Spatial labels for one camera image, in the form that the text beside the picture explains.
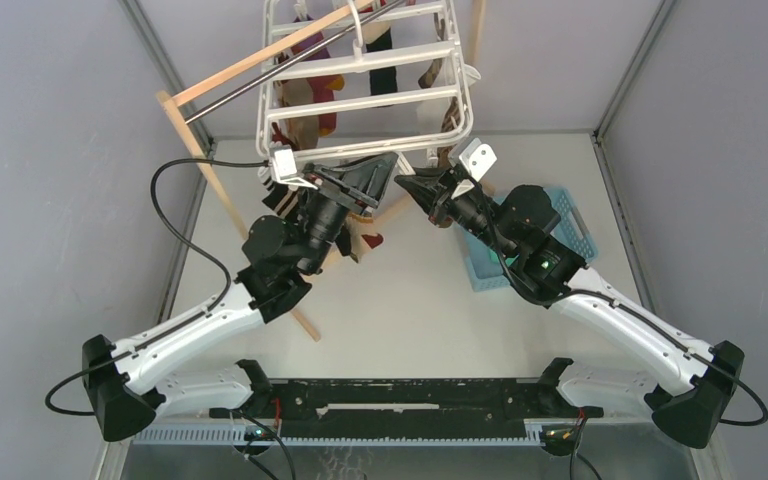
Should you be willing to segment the white plastic sock hanger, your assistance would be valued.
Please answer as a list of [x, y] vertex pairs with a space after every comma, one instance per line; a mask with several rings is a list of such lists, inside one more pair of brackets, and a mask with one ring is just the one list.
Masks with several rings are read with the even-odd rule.
[[[436, 40], [433, 16], [445, 20], [446, 37]], [[470, 136], [474, 115], [470, 88], [480, 78], [467, 64], [451, 1], [374, 1], [321, 32], [324, 39], [278, 64], [276, 52], [263, 63], [258, 87], [256, 148], [267, 156], [281, 145], [271, 141], [271, 124], [324, 113], [337, 114], [333, 134], [315, 149], [294, 151], [300, 162], [342, 160], [380, 152], [421, 151], [434, 155]], [[417, 80], [432, 60], [443, 64], [434, 85], [420, 89]], [[294, 78], [342, 75], [345, 86], [335, 100], [280, 107], [274, 83]], [[457, 96], [460, 122], [451, 136], [420, 134], [420, 102]]]

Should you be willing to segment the black sock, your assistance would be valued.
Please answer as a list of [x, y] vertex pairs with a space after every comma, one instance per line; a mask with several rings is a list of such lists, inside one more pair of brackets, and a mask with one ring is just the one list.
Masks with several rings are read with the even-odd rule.
[[266, 190], [266, 196], [262, 203], [276, 216], [295, 221], [299, 211], [299, 190], [290, 186], [276, 183], [270, 177], [261, 179], [261, 184]]

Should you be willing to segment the green white sock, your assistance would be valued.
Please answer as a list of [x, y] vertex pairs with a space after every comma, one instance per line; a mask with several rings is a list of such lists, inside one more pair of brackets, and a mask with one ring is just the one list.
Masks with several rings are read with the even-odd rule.
[[480, 257], [487, 263], [499, 264], [499, 256], [497, 253], [488, 247], [485, 247], [480, 254]]

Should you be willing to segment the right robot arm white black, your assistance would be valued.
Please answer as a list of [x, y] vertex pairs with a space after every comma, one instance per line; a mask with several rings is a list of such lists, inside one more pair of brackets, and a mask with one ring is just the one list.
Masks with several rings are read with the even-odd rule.
[[636, 401], [668, 437], [703, 449], [727, 422], [743, 350], [682, 333], [614, 289], [553, 236], [560, 215], [543, 187], [519, 185], [496, 202], [460, 167], [419, 169], [395, 182], [433, 225], [456, 223], [490, 248], [526, 302], [582, 322], [644, 366], [654, 384]]

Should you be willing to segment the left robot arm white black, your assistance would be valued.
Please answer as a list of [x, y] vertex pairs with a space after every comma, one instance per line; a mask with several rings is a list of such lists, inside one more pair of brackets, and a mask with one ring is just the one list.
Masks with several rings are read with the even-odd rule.
[[379, 206], [398, 159], [384, 153], [339, 166], [305, 165], [297, 212], [265, 215], [252, 224], [242, 245], [249, 265], [227, 276], [218, 294], [131, 337], [85, 341], [82, 384], [103, 439], [127, 439], [161, 416], [200, 409], [265, 414], [273, 392], [254, 361], [204, 376], [180, 378], [174, 371], [295, 308], [312, 288], [308, 277], [321, 273], [346, 219]]

